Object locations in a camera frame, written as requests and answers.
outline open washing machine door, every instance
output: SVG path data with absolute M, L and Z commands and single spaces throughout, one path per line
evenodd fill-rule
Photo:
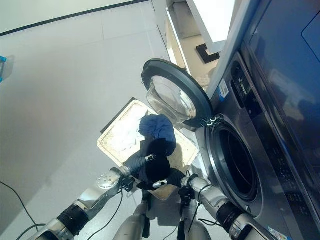
M 206 92 L 182 68 L 163 59 L 151 59 L 144 64 L 141 77 L 151 107 L 176 127 L 212 124 L 214 113 Z

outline washing machine drum opening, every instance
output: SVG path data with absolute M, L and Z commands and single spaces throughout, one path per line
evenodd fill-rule
M 252 201 L 257 195 L 258 177 L 248 148 L 228 124 L 217 126 L 213 136 L 219 173 L 238 197 Z

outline blue towel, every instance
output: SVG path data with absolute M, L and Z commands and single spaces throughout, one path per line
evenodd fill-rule
M 152 136 L 154 139 L 165 139 L 167 144 L 163 154 L 170 156 L 174 153 L 177 146 L 174 126 L 165 115 L 144 116 L 140 122 L 139 132 L 145 137 Z

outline washing machine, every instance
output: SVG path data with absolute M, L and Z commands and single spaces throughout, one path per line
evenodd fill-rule
M 149 60 L 147 99 L 196 129 L 209 180 L 279 240 L 320 239 L 320 2 L 258 4 L 211 99 Z

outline black cable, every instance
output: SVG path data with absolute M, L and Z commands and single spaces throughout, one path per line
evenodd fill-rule
M 29 230 L 33 229 L 33 228 L 37 228 L 37 227 L 41 227 L 41 226 L 45 226 L 46 224 L 41 223 L 41 224 L 35 224 L 32 225 L 30 227 L 28 227 L 26 230 L 24 230 L 23 233 L 20 234 L 20 236 L 18 236 L 18 238 L 16 240 L 19 240 L 20 238 L 22 238 L 23 235 L 25 235 Z
M 174 232 L 177 230 L 178 226 L 175 227 L 175 229 L 168 235 L 166 236 L 163 240 L 166 240 L 168 237 L 170 237 Z
M 36 228 L 36 231 L 38 232 L 38 231 L 39 231 L 38 226 L 36 226 L 37 224 L 36 224 L 35 220 L 31 217 L 30 213 L 28 212 L 28 210 L 27 210 L 26 206 L 24 205 L 24 202 L 22 201 L 22 199 L 21 199 L 21 197 L 19 196 L 19 194 L 18 194 L 12 187 L 10 187 L 9 185 L 3 183 L 2 181 L 0 181 L 0 183 L 3 184 L 3 185 L 5 185 L 7 188 L 11 189 L 11 190 L 17 195 L 17 197 L 19 198 L 19 200 L 20 200 L 20 202 L 21 202 L 21 204 L 22 204 L 22 206 L 23 206 L 26 214 L 29 216 L 29 218 L 31 219 L 31 221 L 34 223 L 34 226 L 35 226 L 35 228 Z
M 198 208 L 199 208 L 199 207 L 200 207 L 200 205 L 202 204 L 202 202 L 200 202 L 200 194 L 201 194 L 201 192 L 202 192 L 204 189 L 206 189 L 206 188 L 208 188 L 208 187 L 210 187 L 210 186 L 212 186 L 212 187 L 213 187 L 213 185 L 212 185 L 212 184 L 208 184 L 208 185 L 204 186 L 204 187 L 199 191 L 199 194 L 198 194 L 198 200 L 199 200 L 199 202 L 198 202 L 198 206 L 196 207 L 196 210 L 195 210 L 195 212 L 194 212 L 194 215 L 193 215 L 193 218 L 192 218 L 192 221 L 191 221 L 191 224 L 190 224 L 190 227 L 189 227 L 189 231 L 188 231 L 188 233 L 190 232 L 190 229 L 191 229 L 191 227 L 192 227 L 192 224 L 194 223 L 194 220 L 195 220 L 196 214 L 197 214 L 197 212 L 198 212 Z
M 113 216 L 111 217 L 111 219 L 108 221 L 108 223 L 106 225 L 104 225 L 102 228 L 100 228 L 98 231 L 96 231 L 94 234 L 92 234 L 87 240 L 91 239 L 94 235 L 96 235 L 97 233 L 99 233 L 100 231 L 105 229 L 109 225 L 109 223 L 111 223 L 111 221 L 114 219 L 115 215 L 117 214 L 117 212 L 118 212 L 118 210 L 119 210 L 119 208 L 121 206 L 123 198 L 124 198 L 124 193 L 123 193 L 123 190 L 121 189 L 121 200 L 120 200 L 119 206 L 115 210 L 115 213 L 113 214 Z
M 215 222 L 213 222 L 213 221 L 209 221 L 209 220 L 207 220 L 207 219 L 203 219 L 203 218 L 199 218 L 198 219 L 200 222 L 202 222 L 203 224 L 205 224 L 205 225 L 208 225 L 208 226 L 219 226 L 219 227 L 222 227 L 219 223 L 218 223 L 218 221 L 217 220 L 215 220 Z

